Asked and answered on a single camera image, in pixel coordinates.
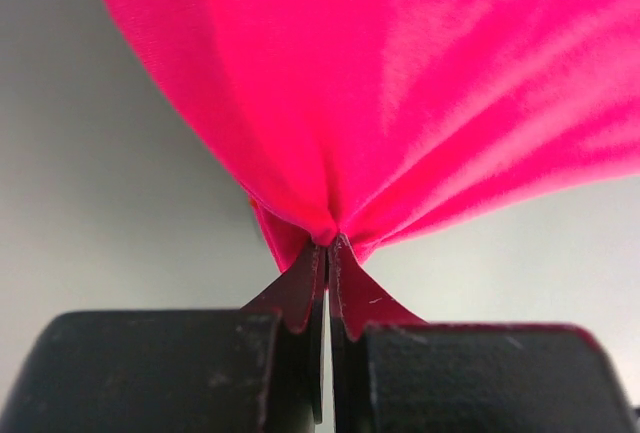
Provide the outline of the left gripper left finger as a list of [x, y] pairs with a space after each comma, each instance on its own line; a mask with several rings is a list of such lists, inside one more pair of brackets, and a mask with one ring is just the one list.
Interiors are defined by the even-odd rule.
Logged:
[[311, 432], [322, 420], [323, 248], [239, 309], [81, 311], [41, 332], [5, 432]]

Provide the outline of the crimson red t-shirt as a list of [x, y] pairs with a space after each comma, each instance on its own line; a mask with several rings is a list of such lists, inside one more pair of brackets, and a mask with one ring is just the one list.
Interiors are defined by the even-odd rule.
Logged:
[[104, 0], [281, 269], [639, 170], [639, 0]]

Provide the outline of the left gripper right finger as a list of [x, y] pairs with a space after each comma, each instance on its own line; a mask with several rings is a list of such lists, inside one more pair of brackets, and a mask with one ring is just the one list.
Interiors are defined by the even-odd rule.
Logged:
[[635, 432], [601, 345], [559, 323], [432, 323], [327, 251], [339, 432]]

